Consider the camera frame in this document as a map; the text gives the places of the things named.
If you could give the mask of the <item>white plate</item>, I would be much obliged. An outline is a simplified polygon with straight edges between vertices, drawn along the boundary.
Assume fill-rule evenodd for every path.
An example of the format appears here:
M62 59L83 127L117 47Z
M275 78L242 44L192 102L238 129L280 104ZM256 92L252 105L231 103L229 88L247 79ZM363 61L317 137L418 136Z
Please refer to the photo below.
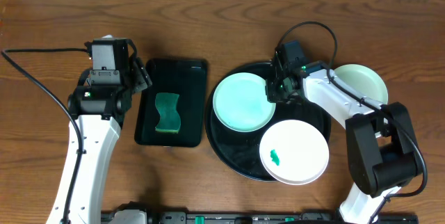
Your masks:
M317 128L300 120L283 120L265 131L259 156L273 178L297 186L318 179L327 168L330 154Z

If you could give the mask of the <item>green wavy sponge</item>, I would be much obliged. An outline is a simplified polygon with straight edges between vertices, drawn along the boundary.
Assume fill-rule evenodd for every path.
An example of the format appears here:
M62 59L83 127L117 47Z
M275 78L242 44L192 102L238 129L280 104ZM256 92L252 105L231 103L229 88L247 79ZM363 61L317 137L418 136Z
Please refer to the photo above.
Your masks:
M177 111L179 95L175 93L158 93L155 107L159 113L159 122L155 126L156 132L178 134L181 128L181 118Z

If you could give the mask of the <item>mint green plate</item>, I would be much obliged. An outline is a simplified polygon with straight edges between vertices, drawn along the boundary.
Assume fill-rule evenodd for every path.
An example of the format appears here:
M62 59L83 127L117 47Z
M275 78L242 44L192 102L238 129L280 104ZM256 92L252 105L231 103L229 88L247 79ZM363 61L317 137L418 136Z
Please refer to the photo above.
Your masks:
M266 80L249 72L225 77L216 86L212 106L225 127L244 133L264 127L276 108L276 104L267 99Z

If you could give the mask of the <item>pale green plate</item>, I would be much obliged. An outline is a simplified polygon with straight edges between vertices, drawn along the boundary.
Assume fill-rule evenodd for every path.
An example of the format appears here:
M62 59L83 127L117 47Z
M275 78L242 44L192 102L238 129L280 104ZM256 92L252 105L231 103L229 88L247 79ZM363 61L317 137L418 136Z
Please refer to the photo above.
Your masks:
M343 82L363 95L384 104L388 103L389 95L386 84L378 73L369 67L347 64L336 68L334 71Z

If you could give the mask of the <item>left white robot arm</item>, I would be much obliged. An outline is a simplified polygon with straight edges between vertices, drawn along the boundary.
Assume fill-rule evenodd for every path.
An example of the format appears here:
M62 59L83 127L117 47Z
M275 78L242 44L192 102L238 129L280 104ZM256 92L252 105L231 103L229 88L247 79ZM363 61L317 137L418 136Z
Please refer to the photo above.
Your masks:
M132 40L86 43L92 66L68 98L70 137L48 223L100 223L111 155L132 96L152 85Z

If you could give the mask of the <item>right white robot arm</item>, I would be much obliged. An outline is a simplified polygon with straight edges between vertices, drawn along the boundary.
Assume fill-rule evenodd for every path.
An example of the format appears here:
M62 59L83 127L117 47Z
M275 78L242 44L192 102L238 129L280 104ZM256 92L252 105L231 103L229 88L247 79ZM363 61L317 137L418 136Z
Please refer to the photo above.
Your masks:
M404 105L368 98L322 61L276 54L271 67L266 80L268 101L303 99L321 107L346 130L354 184L339 208L342 221L374 223L391 199L424 191L428 170Z

